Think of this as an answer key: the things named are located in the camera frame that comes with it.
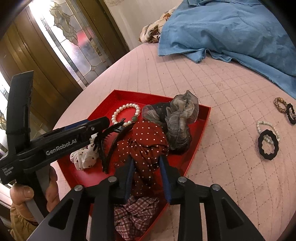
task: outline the white beaded bracelet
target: white beaded bracelet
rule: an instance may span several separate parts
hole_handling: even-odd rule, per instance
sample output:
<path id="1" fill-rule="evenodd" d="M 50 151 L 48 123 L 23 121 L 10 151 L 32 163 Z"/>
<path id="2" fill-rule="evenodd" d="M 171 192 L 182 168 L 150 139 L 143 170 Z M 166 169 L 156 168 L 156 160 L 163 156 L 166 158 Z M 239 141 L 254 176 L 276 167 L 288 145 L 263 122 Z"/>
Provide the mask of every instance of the white beaded bracelet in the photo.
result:
<path id="1" fill-rule="evenodd" d="M 130 103 L 130 104 L 127 103 L 127 104 L 124 104 L 123 106 L 120 106 L 120 107 L 114 112 L 114 114 L 112 115 L 112 119 L 111 119 L 112 123 L 113 123 L 113 124 L 117 124 L 118 122 L 116 121 L 116 116 L 117 116 L 121 111 L 123 111 L 124 109 L 129 108 L 129 107 L 134 107 L 134 108 L 136 109 L 136 112 L 135 112 L 135 115 L 132 117 L 132 119 L 129 120 L 128 122 L 125 122 L 125 123 L 123 124 L 123 126 L 126 127 L 126 126 L 132 124 L 133 122 L 137 122 L 137 120 L 138 120 L 138 116 L 139 116 L 140 113 L 141 113 L 141 108 L 139 107 L 139 105 L 137 105 L 137 104 L 135 104 L 135 103 L 134 103 L 134 104 L 133 104 L 133 103 Z"/>
<path id="2" fill-rule="evenodd" d="M 258 130 L 258 133 L 261 134 L 262 130 L 260 130 L 260 127 L 259 125 L 260 124 L 263 124 L 263 125 L 268 125 L 272 128 L 272 130 L 274 130 L 274 132 L 276 133 L 276 139 L 278 140 L 278 142 L 280 141 L 280 136 L 279 136 L 279 132 L 276 130 L 276 128 L 270 123 L 270 122 L 267 122 L 267 121 L 258 121 L 257 122 L 257 130 Z M 270 143 L 273 145 L 273 141 L 271 139 L 269 139 L 268 136 L 264 136 L 263 138 L 267 143 Z"/>

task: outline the white wall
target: white wall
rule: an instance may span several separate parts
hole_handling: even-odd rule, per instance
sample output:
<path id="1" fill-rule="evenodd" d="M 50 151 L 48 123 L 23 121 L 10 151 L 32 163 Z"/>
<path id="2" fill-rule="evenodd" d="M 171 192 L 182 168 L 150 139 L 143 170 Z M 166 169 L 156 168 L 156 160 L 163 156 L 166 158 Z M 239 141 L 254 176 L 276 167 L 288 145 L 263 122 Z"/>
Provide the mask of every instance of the white wall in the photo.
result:
<path id="1" fill-rule="evenodd" d="M 145 25 L 155 22 L 182 0 L 104 0 L 130 50 L 139 46 Z"/>

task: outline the white scrunchie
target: white scrunchie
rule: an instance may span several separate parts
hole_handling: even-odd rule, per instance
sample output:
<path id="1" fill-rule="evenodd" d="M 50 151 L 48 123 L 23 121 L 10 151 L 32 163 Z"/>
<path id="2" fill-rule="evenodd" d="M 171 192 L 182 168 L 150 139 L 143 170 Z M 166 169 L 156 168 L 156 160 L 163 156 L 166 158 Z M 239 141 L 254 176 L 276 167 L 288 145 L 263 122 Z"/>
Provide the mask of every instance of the white scrunchie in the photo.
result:
<path id="1" fill-rule="evenodd" d="M 97 149 L 94 151 L 94 139 L 96 136 L 97 134 L 91 136 L 90 144 L 87 147 L 71 153 L 70 160 L 74 163 L 77 170 L 82 171 L 96 164 L 96 160 L 99 157 Z"/>

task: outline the black hair tie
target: black hair tie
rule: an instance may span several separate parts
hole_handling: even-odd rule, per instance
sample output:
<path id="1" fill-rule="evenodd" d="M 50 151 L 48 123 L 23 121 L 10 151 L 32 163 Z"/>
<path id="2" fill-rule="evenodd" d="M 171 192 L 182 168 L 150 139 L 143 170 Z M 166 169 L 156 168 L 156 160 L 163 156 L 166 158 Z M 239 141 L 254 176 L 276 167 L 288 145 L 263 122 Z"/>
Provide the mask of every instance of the black hair tie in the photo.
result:
<path id="1" fill-rule="evenodd" d="M 264 139 L 264 136 L 268 135 L 272 141 L 274 142 L 274 153 L 266 154 L 262 148 L 262 142 Z M 273 158 L 276 157 L 278 151 L 279 151 L 279 142 L 276 139 L 276 135 L 271 131 L 266 129 L 265 131 L 261 132 L 260 136 L 258 137 L 258 148 L 259 148 L 259 153 L 261 156 L 263 156 L 267 160 L 272 160 Z"/>
<path id="2" fill-rule="evenodd" d="M 293 118 L 291 117 L 291 115 L 290 115 L 290 108 L 291 108 L 291 110 L 292 110 L 292 113 L 293 113 L 293 116 L 294 116 L 295 119 L 293 119 Z M 291 103 L 287 104 L 286 113 L 287 113 L 287 116 L 288 116 L 288 118 L 289 118 L 289 121 L 290 121 L 293 125 L 295 125 L 295 124 L 296 124 L 295 111 L 294 111 L 294 108 L 293 108 L 293 106 L 292 106 Z"/>

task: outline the pink quilted tablecloth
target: pink quilted tablecloth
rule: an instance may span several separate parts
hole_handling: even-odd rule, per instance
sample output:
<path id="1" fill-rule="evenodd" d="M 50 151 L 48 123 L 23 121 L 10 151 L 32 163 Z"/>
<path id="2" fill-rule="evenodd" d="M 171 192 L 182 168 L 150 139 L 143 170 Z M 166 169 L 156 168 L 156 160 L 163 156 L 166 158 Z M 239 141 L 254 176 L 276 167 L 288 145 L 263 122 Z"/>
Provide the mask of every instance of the pink quilted tablecloth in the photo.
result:
<path id="1" fill-rule="evenodd" d="M 157 45 L 142 44 L 88 86 L 56 127 L 87 118 L 114 89 L 170 97 L 190 90 L 201 104 L 211 106 L 188 177 L 201 185 L 220 184 L 267 241 L 277 240 L 296 209 L 296 126 L 277 111 L 273 100 L 279 96 L 296 106 L 293 98 L 237 63 L 206 57 L 196 64 L 182 55 L 159 57 Z M 258 153 L 258 120 L 271 122 L 281 136 L 272 161 Z M 57 172 L 63 197 L 69 187 Z M 179 207 L 170 207 L 148 239 L 177 241 L 178 213 Z"/>

